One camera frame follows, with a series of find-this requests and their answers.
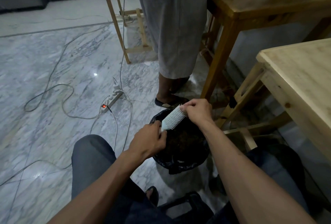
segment wall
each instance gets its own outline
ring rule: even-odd
[[[318,21],[307,24],[292,23],[271,28],[242,31],[227,62],[227,72],[237,86],[256,63],[256,55],[260,50],[301,42]],[[256,108],[261,119],[272,118],[283,112],[283,108],[272,97]],[[331,202],[331,163],[298,129],[294,122],[279,129],[280,134],[300,156],[305,168],[311,174],[322,192]]]

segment hairbrush bristle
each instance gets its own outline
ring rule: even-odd
[[[173,130],[186,117],[186,112],[182,112],[179,106],[180,105],[173,109],[172,112],[162,120],[161,131]]]

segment beige shorts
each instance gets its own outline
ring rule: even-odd
[[[159,71],[169,79],[192,74],[207,20],[207,0],[140,0]]]

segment gray pants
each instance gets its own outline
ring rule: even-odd
[[[161,75],[190,76],[207,21],[207,0],[140,0],[140,4]]]
[[[286,190],[304,209],[308,210],[297,184],[275,156],[264,150],[258,150],[258,148],[250,151],[247,156]],[[81,191],[97,180],[115,160],[113,149],[102,137],[88,135],[78,140],[72,153],[72,198],[75,198]],[[287,159],[285,162],[295,163],[293,159]],[[297,172],[300,169],[303,169],[302,166],[295,165],[289,170]],[[173,223],[169,217],[151,204],[145,193],[131,179],[126,182],[120,191],[104,222],[112,224]],[[230,203],[228,203],[208,223],[238,223],[238,220]]]

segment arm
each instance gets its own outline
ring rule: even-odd
[[[122,152],[108,170],[48,223],[101,223],[118,193],[134,170],[147,158],[166,147],[167,132],[159,136],[160,121],[145,125],[134,136],[129,149]]]
[[[213,122],[211,105],[193,99],[181,106],[205,135],[240,223],[316,223],[274,180],[251,162]]]

